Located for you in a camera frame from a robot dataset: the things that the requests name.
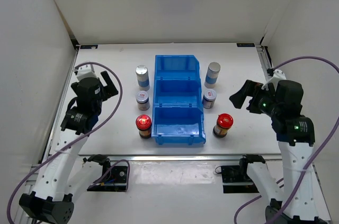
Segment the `white-lid dark jar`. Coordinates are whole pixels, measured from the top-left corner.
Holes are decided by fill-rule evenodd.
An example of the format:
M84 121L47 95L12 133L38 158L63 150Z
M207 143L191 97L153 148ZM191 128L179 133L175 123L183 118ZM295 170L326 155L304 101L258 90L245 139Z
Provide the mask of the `white-lid dark jar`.
M136 95L136 101L139 110L145 111L150 108L149 96L146 91L139 91Z
M211 109L214 106L217 93L214 89L208 88L203 95L202 105L205 109Z

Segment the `silver-lid blue-white canister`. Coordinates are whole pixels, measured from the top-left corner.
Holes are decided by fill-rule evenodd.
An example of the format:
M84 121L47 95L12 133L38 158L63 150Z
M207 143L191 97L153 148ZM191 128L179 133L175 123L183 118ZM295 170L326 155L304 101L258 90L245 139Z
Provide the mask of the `silver-lid blue-white canister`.
M139 89L141 91L147 91L150 88L148 68L145 65L139 65L136 67L136 76Z
M207 73L206 73L206 78L204 85L206 88L214 88L215 84L217 82L217 78L219 75L219 72L221 70L221 66L217 62L211 62L208 65Z

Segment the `red-lid sauce jar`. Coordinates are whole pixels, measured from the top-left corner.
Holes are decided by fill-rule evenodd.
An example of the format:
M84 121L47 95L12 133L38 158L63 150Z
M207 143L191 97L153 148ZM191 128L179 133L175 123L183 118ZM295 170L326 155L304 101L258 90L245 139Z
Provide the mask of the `red-lid sauce jar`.
M136 118L136 127L139 131L139 135L144 138L148 139L151 137L151 127L152 127L152 122L151 118L146 115L142 114Z
M223 138L227 135L228 130L233 126L234 119L227 113L218 115L216 125L213 128L213 134L218 138Z

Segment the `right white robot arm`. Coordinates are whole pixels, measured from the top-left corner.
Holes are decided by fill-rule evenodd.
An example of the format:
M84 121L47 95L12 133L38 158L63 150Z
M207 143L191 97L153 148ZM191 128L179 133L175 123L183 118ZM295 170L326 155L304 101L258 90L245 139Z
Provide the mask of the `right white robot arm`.
M316 209L312 170L315 130L312 120L301 114L304 91L300 83L280 80L277 85L247 80L229 99L240 109L247 97L250 113L266 114L282 157L283 187L279 187L260 155L245 155L239 162L238 176L253 181L267 202L266 223L324 223Z

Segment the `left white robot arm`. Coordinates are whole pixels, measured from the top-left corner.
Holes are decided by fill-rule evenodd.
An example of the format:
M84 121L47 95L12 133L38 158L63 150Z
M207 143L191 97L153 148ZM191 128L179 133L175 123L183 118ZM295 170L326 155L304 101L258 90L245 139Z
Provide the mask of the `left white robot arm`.
M71 88L76 94L67 107L61 122L61 132L55 153L42 163L46 169L29 194L22 194L20 207L31 218L46 223L68 223L78 197L92 184L105 182L111 176L109 159L103 155L90 157L83 171L73 177L70 173L77 155L91 132L98 128L102 103L116 95L116 88L108 71L97 77L92 69L79 68L77 81Z

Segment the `right blue table label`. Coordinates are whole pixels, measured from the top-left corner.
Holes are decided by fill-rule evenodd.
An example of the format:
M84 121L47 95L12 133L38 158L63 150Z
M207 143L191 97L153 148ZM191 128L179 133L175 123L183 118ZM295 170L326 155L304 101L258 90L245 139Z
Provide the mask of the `right blue table label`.
M255 47L254 43L236 43L237 47L240 48L251 48L251 47Z

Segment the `blue table label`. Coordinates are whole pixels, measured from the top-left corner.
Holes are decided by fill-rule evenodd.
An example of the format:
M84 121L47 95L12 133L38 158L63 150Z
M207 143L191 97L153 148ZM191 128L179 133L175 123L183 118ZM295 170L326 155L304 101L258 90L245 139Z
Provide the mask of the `blue table label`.
M251 47L255 47L254 43L236 43L237 47L240 48L251 48Z
M81 45L80 49L97 49L98 45Z

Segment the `left blue table label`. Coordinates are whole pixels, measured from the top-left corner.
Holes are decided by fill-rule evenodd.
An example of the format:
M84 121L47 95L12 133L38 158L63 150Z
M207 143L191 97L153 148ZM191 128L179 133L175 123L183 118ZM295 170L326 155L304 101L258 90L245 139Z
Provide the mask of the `left blue table label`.
M98 45L81 45L80 49L97 49Z

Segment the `blue plastic three-compartment bin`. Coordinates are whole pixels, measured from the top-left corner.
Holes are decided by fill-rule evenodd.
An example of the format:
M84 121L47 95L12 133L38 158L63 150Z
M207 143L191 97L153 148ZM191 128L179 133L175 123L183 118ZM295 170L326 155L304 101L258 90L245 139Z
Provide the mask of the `blue plastic three-compartment bin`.
M151 136L158 145L206 143L200 64L195 56L155 56Z

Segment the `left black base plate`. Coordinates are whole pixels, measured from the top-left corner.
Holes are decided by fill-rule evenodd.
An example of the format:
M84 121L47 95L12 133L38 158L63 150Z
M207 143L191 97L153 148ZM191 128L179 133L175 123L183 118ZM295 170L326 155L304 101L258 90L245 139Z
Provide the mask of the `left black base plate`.
M103 177L87 188L89 192L127 192L129 187L130 163L119 160L114 164L104 164Z

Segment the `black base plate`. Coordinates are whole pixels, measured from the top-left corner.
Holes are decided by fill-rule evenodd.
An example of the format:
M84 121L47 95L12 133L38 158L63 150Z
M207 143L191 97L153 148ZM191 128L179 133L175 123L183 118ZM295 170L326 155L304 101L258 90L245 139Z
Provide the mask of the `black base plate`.
M130 163L119 160L114 164L104 164L103 177L87 188L89 192L127 192L129 187Z
M215 174L221 175L224 194L258 193L253 181L240 171L239 165L217 166Z

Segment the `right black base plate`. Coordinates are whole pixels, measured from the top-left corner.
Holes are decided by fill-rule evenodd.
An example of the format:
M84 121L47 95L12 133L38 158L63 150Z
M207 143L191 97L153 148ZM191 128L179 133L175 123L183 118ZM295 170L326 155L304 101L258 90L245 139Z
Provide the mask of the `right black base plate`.
M239 165L217 166L215 174L221 175L224 194L258 193L253 181L240 171Z

